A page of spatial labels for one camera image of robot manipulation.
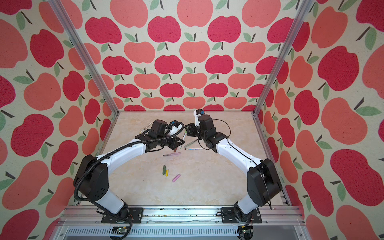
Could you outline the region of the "white pen light green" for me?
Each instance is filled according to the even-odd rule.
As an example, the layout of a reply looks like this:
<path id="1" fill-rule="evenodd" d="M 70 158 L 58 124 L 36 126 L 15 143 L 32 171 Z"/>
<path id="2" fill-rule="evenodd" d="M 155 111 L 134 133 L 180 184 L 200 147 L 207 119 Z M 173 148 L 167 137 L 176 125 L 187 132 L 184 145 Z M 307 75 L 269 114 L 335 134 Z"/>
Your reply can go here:
<path id="1" fill-rule="evenodd" d="M 183 141 L 185 141 L 186 136 L 187 136 L 187 132 L 185 131 L 185 132 L 184 132 L 184 135 L 183 135 L 183 138 L 182 138 Z"/>

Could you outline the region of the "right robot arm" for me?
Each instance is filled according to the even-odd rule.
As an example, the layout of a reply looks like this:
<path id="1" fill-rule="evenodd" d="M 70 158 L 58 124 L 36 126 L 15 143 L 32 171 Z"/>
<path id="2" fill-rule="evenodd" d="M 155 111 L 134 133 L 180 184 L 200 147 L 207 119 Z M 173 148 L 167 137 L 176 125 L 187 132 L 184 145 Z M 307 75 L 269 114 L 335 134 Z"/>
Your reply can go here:
<path id="1" fill-rule="evenodd" d="M 216 130 L 214 119 L 204 110 L 194 111 L 194 116 L 195 122 L 186 126 L 187 135 L 203 141 L 207 150 L 227 158 L 247 175 L 247 194 L 234 204 L 236 218 L 245 222 L 255 209 L 269 203 L 283 190 L 275 164 L 236 146 L 228 136 Z"/>

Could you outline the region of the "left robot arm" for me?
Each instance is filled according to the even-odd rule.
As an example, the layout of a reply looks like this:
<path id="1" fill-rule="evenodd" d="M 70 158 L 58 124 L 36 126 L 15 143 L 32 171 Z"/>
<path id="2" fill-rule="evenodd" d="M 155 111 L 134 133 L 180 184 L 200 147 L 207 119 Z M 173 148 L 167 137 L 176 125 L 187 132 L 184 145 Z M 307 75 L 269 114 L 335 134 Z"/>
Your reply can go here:
<path id="1" fill-rule="evenodd" d="M 102 210 L 102 214 L 128 219 L 128 205 L 110 190 L 109 176 L 128 161 L 165 147 L 171 150 L 184 144 L 178 137 L 184 124 L 172 121 L 169 124 L 155 120 L 150 129 L 135 136 L 129 143 L 99 156 L 83 158 L 74 179 L 74 198 L 78 202 L 90 202 Z"/>

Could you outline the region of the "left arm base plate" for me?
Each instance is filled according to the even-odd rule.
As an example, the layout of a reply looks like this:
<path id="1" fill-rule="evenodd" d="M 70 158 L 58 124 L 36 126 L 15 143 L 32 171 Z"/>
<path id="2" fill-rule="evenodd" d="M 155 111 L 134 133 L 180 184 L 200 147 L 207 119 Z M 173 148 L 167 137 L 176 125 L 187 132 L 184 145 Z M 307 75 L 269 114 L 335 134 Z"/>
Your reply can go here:
<path id="1" fill-rule="evenodd" d="M 140 224 L 143 218 L 143 208 L 122 208 L 118 213 L 103 214 L 101 222 L 103 224 L 128 224 L 131 220 L 133 224 Z"/>

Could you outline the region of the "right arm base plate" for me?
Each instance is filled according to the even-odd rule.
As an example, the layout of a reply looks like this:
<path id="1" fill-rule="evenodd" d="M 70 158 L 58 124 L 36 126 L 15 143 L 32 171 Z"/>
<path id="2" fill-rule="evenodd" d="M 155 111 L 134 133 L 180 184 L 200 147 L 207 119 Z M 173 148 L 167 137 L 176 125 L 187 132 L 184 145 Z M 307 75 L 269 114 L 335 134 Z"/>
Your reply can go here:
<path id="1" fill-rule="evenodd" d="M 216 213 L 217 217 L 222 219 L 224 224 L 261 224 L 262 217 L 259 209 L 254 209 L 248 214 L 243 213 L 238 208 L 221 208 Z"/>

